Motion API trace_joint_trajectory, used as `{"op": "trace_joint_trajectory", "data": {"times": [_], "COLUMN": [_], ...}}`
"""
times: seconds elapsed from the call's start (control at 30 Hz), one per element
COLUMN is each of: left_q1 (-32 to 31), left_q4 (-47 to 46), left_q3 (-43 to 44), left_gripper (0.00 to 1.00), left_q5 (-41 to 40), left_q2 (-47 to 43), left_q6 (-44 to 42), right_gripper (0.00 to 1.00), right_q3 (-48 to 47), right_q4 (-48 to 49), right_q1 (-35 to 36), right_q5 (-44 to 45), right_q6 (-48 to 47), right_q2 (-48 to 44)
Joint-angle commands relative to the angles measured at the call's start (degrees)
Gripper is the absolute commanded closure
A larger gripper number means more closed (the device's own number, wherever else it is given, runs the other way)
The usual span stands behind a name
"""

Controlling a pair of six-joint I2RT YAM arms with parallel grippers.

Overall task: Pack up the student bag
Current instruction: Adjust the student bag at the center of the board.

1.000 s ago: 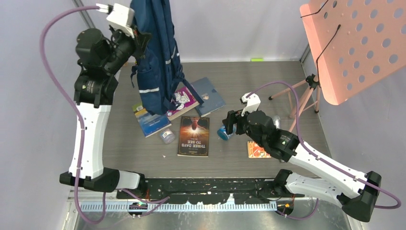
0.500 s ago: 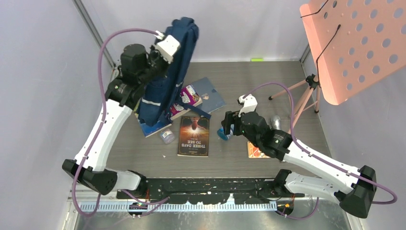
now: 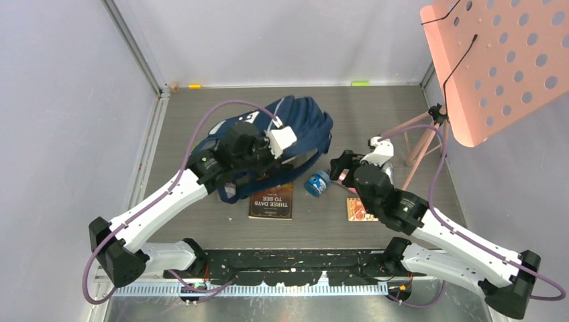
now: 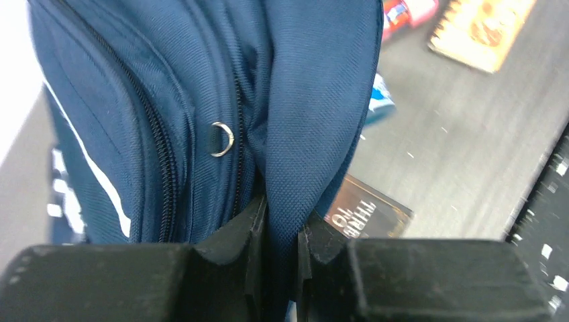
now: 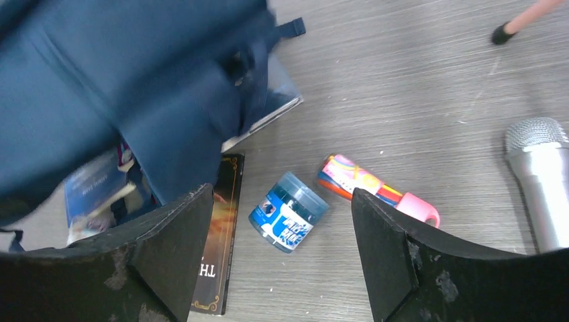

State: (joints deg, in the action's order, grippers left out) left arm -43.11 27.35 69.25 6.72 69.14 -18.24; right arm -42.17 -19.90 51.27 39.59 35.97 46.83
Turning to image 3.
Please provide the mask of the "navy blue backpack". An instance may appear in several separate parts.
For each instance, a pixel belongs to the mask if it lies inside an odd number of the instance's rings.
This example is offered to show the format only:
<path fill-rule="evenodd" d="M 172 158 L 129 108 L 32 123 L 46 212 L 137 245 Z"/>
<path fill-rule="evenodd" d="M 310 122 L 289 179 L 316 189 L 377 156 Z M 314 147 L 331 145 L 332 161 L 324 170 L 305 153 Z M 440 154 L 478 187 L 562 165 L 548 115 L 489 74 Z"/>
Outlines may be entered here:
<path fill-rule="evenodd" d="M 218 193 L 229 204 L 290 183 L 328 152 L 332 127 L 311 97 L 256 106 L 209 130 L 190 153 L 183 182 L 192 201 Z"/>

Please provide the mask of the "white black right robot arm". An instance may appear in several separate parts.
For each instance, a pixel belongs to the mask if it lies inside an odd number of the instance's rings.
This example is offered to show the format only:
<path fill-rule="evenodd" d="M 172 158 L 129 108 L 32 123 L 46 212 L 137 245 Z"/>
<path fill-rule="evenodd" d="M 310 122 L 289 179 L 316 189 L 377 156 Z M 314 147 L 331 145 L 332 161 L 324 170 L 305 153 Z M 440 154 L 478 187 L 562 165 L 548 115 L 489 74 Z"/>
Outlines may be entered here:
<path fill-rule="evenodd" d="M 393 238 L 383 257 L 392 275 L 405 270 L 441 278 L 482 297 L 500 314 L 523 319 L 537 279 L 541 258 L 498 246 L 458 225 L 429 201 L 395 187 L 382 169 L 388 156 L 370 162 L 368 156 L 344 151 L 330 162 L 330 177 L 345 172 L 343 185 L 356 190 L 366 212 L 387 228 L 404 233 Z M 408 237 L 443 250 L 431 253 Z"/>

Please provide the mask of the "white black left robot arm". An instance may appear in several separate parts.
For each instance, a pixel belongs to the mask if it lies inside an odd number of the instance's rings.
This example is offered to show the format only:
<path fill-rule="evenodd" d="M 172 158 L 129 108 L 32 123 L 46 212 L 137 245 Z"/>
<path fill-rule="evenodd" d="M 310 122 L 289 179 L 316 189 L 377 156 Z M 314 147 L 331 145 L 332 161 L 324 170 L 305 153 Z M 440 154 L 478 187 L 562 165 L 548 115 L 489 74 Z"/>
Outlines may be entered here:
<path fill-rule="evenodd" d="M 296 141 L 289 126 L 260 133 L 255 125 L 239 121 L 220 137 L 204 140 L 182 170 L 141 203 L 111 221 L 98 217 L 90 222 L 93 255 L 114 287 L 127 286 L 145 272 L 170 268 L 191 278 L 202 275 L 206 261 L 190 243 L 151 244 L 148 239 L 235 175 L 268 170 Z"/>

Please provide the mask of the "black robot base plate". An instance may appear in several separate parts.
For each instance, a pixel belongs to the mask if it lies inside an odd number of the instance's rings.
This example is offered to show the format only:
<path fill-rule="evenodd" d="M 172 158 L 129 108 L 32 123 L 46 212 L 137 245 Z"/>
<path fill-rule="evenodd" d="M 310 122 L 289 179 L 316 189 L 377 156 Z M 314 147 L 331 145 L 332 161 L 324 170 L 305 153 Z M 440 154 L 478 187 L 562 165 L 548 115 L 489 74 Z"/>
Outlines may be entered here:
<path fill-rule="evenodd" d="M 366 286 L 411 275 L 391 255 L 369 249 L 205 250 L 189 269 L 163 276 L 175 274 L 234 286 L 313 286 L 322 278 L 330 286 Z"/>

